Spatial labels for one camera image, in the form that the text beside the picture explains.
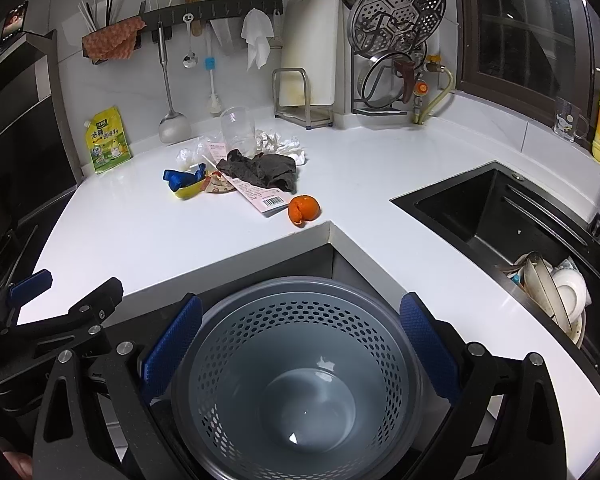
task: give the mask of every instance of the cutting board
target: cutting board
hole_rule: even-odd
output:
[[[304,68],[312,105],[335,101],[336,48],[340,0],[293,0],[286,8],[282,68]],[[302,76],[280,74],[280,105],[304,105]]]

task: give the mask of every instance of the yellow package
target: yellow package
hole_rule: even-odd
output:
[[[97,114],[88,123],[87,149],[96,173],[102,173],[131,158],[122,119],[116,107]]]

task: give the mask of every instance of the orange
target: orange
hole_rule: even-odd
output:
[[[309,195],[300,195],[293,197],[289,202],[289,219],[298,227],[306,222],[315,220],[320,214],[320,204]]]

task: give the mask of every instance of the screw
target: screw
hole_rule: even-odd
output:
[[[60,352],[60,355],[58,356],[58,361],[60,361],[61,363],[65,363],[69,359],[71,359],[71,350],[62,350]]]
[[[116,352],[120,355],[127,355],[134,349],[134,344],[131,341],[123,341],[116,347]]]
[[[480,343],[469,343],[467,349],[472,356],[481,357],[484,355],[484,346]]]
[[[529,360],[532,364],[535,364],[536,366],[540,366],[542,363],[544,363],[544,359],[542,359],[542,356],[535,352],[531,352],[531,354],[529,354]]]

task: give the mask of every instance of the window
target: window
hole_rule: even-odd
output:
[[[594,47],[585,0],[462,0],[458,88],[554,124],[555,99],[580,108],[590,149]]]

